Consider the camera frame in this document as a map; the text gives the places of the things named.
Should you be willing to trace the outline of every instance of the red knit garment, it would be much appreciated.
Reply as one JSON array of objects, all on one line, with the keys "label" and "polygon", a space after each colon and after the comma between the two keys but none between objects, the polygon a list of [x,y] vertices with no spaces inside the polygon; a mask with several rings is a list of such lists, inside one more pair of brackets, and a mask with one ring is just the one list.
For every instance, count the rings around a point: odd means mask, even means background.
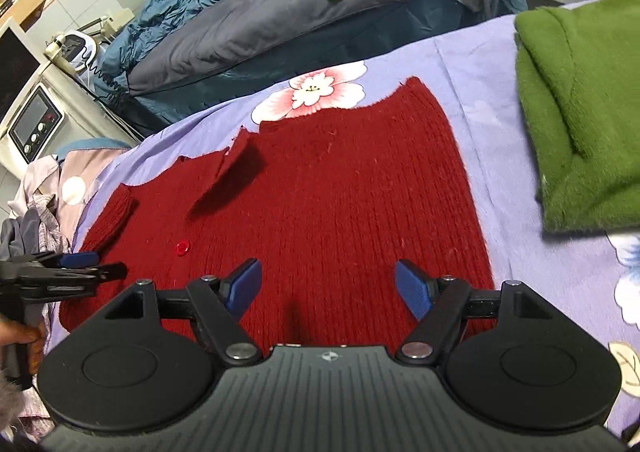
[{"label": "red knit garment", "polygon": [[[129,275],[95,298],[64,302],[70,331],[137,279],[183,288],[257,257],[262,289],[241,324],[264,351],[394,351],[417,324],[396,291],[400,258],[434,277],[494,287],[449,122],[415,77],[375,105],[263,122],[260,134],[242,129],[230,150],[181,156],[144,185],[120,185],[82,250],[124,262]],[[193,337],[188,323],[163,325]]]}]

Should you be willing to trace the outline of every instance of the machine control panel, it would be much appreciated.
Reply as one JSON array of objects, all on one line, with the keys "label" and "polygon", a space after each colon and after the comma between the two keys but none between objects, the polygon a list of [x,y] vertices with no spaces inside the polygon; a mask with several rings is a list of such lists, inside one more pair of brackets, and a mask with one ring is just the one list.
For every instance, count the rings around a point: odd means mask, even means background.
[{"label": "machine control panel", "polygon": [[9,129],[9,135],[27,163],[31,163],[44,143],[62,120],[42,84],[38,84],[27,99],[24,108]]}]

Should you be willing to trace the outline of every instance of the sweater sleeve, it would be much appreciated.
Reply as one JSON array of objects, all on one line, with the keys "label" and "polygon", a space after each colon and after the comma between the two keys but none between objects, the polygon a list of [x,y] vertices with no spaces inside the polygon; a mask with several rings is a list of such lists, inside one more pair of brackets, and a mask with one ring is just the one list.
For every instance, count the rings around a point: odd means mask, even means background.
[{"label": "sweater sleeve", "polygon": [[121,183],[111,194],[102,213],[84,238],[81,252],[93,251],[102,254],[106,251],[122,232],[137,206],[138,200],[132,187]]}]

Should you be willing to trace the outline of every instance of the machine screen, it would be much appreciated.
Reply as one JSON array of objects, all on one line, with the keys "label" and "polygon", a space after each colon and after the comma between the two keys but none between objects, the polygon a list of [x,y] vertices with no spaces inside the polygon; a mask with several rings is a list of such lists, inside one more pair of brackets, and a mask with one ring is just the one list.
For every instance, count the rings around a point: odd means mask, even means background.
[{"label": "machine screen", "polygon": [[38,122],[40,122],[40,119],[45,115],[48,108],[49,106],[44,101],[42,92],[36,91],[31,97],[31,100],[29,100],[20,119],[15,122],[14,127],[12,127],[15,137],[21,145],[25,145],[25,143],[29,141],[31,132],[35,129],[36,125],[38,125]]},{"label": "machine screen", "polygon": [[0,60],[2,60],[0,77],[0,118],[2,118],[40,63],[33,58],[27,47],[9,28],[0,37]]}]

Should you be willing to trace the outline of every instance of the green towel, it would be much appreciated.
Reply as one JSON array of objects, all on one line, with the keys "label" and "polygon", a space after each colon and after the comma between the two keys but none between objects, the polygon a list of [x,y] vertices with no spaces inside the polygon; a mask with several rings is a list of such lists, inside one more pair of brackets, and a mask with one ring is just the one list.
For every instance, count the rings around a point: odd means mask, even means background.
[{"label": "green towel", "polygon": [[515,25],[544,229],[640,225],[640,0],[532,10]]}]

